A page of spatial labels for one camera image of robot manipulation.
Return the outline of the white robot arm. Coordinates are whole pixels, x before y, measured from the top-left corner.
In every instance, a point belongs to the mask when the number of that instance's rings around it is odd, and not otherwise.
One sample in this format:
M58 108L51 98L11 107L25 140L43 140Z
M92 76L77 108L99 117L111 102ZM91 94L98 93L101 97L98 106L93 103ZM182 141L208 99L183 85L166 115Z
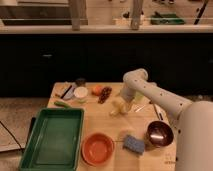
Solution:
M177 121L175 171L213 171L213 102L193 102L153 85L143 68L123 75L121 97L130 103L137 92Z

